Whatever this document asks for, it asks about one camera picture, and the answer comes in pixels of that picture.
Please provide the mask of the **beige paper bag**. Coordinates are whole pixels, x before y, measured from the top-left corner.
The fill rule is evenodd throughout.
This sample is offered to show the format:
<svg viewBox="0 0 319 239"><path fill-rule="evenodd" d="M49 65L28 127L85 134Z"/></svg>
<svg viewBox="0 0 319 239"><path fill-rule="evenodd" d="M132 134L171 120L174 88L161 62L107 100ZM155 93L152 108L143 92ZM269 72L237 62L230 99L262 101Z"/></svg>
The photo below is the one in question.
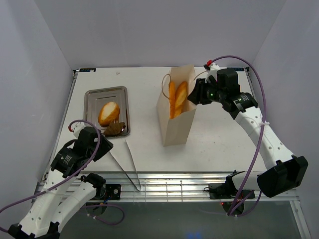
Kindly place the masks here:
<svg viewBox="0 0 319 239"><path fill-rule="evenodd" d="M161 82L157 112L163 146L186 144L196 105L187 97L195 87L193 65L172 67Z"/></svg>

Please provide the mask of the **long baguette bread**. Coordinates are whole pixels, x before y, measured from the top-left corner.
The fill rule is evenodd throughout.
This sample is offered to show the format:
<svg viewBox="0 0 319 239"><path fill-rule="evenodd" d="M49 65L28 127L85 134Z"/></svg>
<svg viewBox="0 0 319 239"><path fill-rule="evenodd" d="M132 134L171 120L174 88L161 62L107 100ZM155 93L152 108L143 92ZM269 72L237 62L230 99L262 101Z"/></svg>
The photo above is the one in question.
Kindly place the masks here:
<svg viewBox="0 0 319 239"><path fill-rule="evenodd" d="M169 104L170 104L170 119L174 118L175 114L175 83L169 83Z"/></svg>
<svg viewBox="0 0 319 239"><path fill-rule="evenodd" d="M182 113L184 103L187 97L187 82L183 81L175 92L175 114L174 117L179 116Z"/></svg>

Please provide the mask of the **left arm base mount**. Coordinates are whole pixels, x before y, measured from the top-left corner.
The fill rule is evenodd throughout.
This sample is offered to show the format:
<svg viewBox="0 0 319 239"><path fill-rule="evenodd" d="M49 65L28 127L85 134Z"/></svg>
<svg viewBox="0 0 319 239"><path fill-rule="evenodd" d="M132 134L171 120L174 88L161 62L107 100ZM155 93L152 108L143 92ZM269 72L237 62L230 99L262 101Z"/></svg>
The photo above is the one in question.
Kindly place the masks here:
<svg viewBox="0 0 319 239"><path fill-rule="evenodd" d="M95 199L119 200L121 198L121 184L105 184L97 190Z"/></svg>

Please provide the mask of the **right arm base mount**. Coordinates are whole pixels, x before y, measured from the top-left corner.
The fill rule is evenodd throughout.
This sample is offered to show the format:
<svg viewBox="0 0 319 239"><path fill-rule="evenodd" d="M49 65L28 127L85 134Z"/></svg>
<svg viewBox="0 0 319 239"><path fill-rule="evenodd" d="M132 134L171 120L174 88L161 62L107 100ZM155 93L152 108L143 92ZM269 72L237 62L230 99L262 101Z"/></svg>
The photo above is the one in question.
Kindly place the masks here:
<svg viewBox="0 0 319 239"><path fill-rule="evenodd" d="M227 186L226 183L211 183L203 191L209 193L210 199L235 199L238 190ZM243 190L237 200L243 200L250 192L250 190ZM252 192L248 199L255 199L255 193Z"/></svg>

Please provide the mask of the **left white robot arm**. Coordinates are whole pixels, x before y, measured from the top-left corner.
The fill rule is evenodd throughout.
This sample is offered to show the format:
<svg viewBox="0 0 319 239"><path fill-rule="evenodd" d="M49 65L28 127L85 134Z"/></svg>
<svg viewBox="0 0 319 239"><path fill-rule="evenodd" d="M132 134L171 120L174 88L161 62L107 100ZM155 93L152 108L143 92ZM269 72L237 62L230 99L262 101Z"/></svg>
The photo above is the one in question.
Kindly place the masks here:
<svg viewBox="0 0 319 239"><path fill-rule="evenodd" d="M65 192L78 176L78 170L91 156L102 158L113 148L93 127L82 128L76 139L67 142L52 161L42 195L27 215L8 229L15 239L57 239L66 223L92 198L100 199L106 193L105 179L90 173L81 178L80 186L65 200Z"/></svg>

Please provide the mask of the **metal tongs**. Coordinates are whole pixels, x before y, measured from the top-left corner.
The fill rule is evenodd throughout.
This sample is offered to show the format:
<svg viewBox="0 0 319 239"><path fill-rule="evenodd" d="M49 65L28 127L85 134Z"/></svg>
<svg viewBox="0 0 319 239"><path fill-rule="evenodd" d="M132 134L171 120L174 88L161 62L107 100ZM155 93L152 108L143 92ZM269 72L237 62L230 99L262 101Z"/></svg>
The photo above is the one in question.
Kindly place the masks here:
<svg viewBox="0 0 319 239"><path fill-rule="evenodd" d="M115 151L115 155L113 154L113 151L111 151L109 153L110 157L120 171L126 176L134 189L137 192L142 192L143 188L140 176L128 141L124 138L117 144L117 146L120 146L120 150Z"/></svg>

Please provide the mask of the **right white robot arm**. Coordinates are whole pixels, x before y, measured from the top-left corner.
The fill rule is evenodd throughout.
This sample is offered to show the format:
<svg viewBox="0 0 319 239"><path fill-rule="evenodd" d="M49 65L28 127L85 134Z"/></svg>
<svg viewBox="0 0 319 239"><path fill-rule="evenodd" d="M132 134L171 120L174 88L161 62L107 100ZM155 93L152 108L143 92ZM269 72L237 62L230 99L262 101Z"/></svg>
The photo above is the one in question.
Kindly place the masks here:
<svg viewBox="0 0 319 239"><path fill-rule="evenodd" d="M262 121L257 101L250 93L241 91L238 74L233 68L211 70L206 78L196 79L187 98L196 105L222 104L223 109L245 130L264 161L266 171L251 173L244 187L237 180L225 185L229 197L236 198L245 189L258 190L272 198L300 186L308 167L307 160L304 156L295 156L270 125Z"/></svg>

